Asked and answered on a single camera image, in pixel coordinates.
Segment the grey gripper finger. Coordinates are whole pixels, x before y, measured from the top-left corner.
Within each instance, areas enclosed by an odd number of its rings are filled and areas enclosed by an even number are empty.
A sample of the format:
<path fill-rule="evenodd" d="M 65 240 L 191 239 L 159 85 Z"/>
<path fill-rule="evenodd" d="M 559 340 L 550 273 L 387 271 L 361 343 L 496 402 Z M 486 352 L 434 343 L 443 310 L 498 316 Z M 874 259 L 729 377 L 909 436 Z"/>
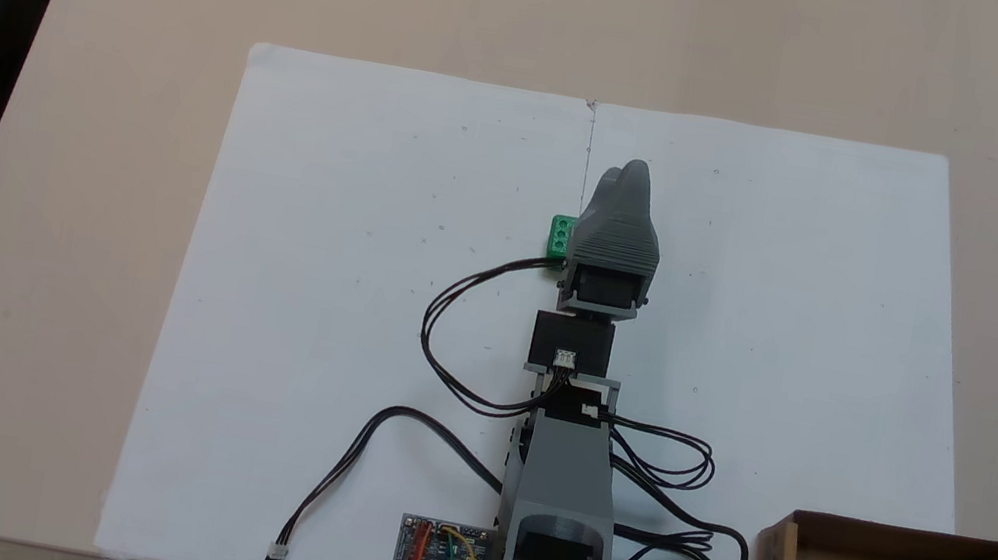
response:
<path fill-rule="evenodd" d="M 582 210 L 592 213 L 598 212 L 598 210 L 607 210 L 610 202 L 613 201 L 622 172 L 621 167 L 612 166 L 612 168 L 606 169 L 595 185 L 589 202 Z"/>
<path fill-rule="evenodd" d="M 567 256 L 657 271 L 660 247 L 652 219 L 650 167 L 644 160 L 632 159 L 621 171 L 608 209 L 581 211 L 572 229 Z"/>

